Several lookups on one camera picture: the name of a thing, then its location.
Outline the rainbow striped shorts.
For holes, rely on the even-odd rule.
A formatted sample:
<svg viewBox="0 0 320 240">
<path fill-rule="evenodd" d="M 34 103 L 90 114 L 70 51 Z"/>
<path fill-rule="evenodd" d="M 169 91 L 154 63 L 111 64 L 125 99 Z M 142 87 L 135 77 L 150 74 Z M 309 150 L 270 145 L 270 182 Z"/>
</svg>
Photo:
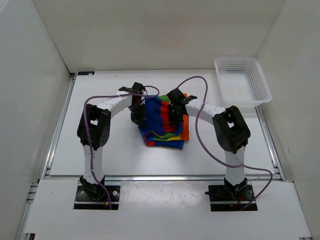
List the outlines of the rainbow striped shorts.
<svg viewBox="0 0 320 240">
<path fill-rule="evenodd" d="M 139 127 L 146 146 L 181 150 L 190 140 L 189 117 L 183 116 L 183 122 L 169 124 L 169 106 L 167 95 L 148 97 L 145 101 L 145 126 Z"/>
</svg>

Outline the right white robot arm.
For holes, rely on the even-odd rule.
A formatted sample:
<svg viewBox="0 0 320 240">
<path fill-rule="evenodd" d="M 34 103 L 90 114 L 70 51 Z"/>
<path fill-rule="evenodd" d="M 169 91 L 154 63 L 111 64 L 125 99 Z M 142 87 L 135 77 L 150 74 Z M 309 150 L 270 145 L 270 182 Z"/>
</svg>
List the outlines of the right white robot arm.
<svg viewBox="0 0 320 240">
<path fill-rule="evenodd" d="M 224 150 L 226 166 L 224 193 L 230 200 L 238 199 L 247 186 L 245 168 L 245 149 L 251 132 L 236 106 L 217 107 L 202 102 L 196 96 L 186 97 L 178 88 L 168 94 L 170 125 L 181 123 L 183 116 L 196 117 L 214 126 L 218 144 Z"/>
</svg>

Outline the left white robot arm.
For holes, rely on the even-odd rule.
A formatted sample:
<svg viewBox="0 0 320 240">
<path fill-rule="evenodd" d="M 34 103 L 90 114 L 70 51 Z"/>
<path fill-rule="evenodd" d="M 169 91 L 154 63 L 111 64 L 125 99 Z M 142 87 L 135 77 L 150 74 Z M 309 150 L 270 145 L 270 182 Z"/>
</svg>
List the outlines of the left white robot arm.
<svg viewBox="0 0 320 240">
<path fill-rule="evenodd" d="M 84 103 L 77 128 L 85 157 L 85 173 L 80 177 L 80 183 L 94 201 L 108 195 L 102 170 L 102 153 L 110 137 L 111 120 L 119 112 L 129 109 L 131 121 L 144 127 L 147 117 L 143 98 L 146 96 L 146 87 L 135 82 L 132 87 L 119 88 L 115 95 L 101 96 L 104 101 L 96 105 L 88 100 Z"/>
</svg>

